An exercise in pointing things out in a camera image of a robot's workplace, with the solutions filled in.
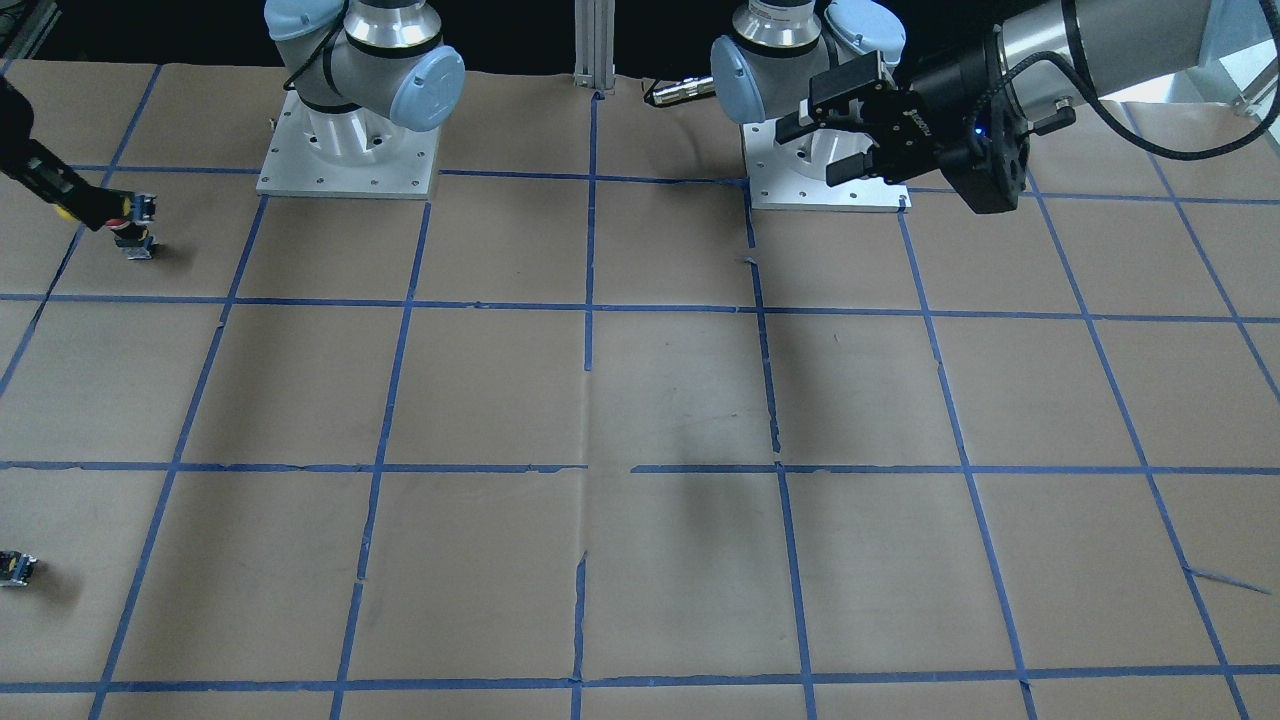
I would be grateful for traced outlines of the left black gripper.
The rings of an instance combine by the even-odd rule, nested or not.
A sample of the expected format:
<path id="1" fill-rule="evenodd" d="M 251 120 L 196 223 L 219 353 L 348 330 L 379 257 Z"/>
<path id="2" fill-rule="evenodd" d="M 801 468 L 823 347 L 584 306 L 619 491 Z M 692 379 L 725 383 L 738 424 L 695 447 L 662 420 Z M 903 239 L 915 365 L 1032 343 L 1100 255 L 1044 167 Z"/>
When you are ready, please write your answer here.
<path id="1" fill-rule="evenodd" d="M 791 143 L 819 129 L 864 133 L 873 147 L 827 164 L 828 187 L 869 178 L 900 184 L 940 170 L 965 202 L 961 191 L 979 113 L 1001 92 L 1018 102 L 1004 72 L 1000 28 L 902 83 L 881 51 L 863 54 L 813 76 L 799 109 L 776 120 L 774 142 Z"/>

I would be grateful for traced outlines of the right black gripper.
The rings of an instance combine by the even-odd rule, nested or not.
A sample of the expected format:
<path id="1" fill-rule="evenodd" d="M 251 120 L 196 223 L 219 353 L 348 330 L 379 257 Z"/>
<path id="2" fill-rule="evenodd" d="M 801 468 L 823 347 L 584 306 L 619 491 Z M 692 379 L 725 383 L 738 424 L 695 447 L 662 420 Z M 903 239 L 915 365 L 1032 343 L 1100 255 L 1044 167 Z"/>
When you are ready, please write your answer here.
<path id="1" fill-rule="evenodd" d="M 60 213 L 99 231 L 129 217 L 129 193 L 76 181 L 77 174 L 32 136 L 35 109 L 29 100 L 1 76 L 1 168 Z"/>

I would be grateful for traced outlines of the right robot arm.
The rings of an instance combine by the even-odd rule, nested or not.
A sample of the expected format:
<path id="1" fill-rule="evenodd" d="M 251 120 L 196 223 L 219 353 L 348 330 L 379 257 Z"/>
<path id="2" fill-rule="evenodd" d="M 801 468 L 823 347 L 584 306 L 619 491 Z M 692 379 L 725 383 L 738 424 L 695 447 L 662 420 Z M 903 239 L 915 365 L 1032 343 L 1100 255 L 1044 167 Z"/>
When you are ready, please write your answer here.
<path id="1" fill-rule="evenodd" d="M 436 10 L 425 1 L 269 1 L 264 18 L 289 74 L 256 193 L 429 200 L 440 128 L 465 86 L 465 61 L 444 42 Z M 33 138 L 33 123 L 28 100 L 4 83 L 4 174 L 147 258 L 155 196 L 88 183 Z"/>

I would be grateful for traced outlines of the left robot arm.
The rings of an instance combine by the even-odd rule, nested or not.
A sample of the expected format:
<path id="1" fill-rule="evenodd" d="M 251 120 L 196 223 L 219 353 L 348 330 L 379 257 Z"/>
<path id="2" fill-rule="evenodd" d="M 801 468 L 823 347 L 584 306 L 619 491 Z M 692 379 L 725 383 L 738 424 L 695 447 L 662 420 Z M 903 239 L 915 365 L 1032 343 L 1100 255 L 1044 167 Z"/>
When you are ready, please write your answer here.
<path id="1" fill-rule="evenodd" d="M 1030 142 L 1094 96 L 1204 59 L 1216 1 L 1038 1 L 969 38 L 914 44 L 877 1 L 750 1 L 712 82 L 742 133 L 751 206 L 905 211 L 940 173 L 975 214 L 1018 208 Z"/>

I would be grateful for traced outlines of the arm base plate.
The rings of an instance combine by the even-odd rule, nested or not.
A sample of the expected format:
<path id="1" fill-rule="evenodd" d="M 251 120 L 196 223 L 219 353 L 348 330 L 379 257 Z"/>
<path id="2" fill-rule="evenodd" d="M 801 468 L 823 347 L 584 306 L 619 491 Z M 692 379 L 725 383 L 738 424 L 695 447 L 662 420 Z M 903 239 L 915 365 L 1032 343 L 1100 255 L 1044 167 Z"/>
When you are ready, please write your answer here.
<path id="1" fill-rule="evenodd" d="M 366 108 L 320 113 L 285 94 L 256 192 L 270 197 L 428 200 L 440 129 L 415 132 Z"/>
<path id="2" fill-rule="evenodd" d="M 799 140 L 778 143 L 781 119 L 742 123 L 742 154 L 751 206 L 760 210 L 901 213 L 911 208 L 908 188 L 881 178 L 827 183 L 827 167 L 873 147 L 864 133 L 815 129 Z"/>

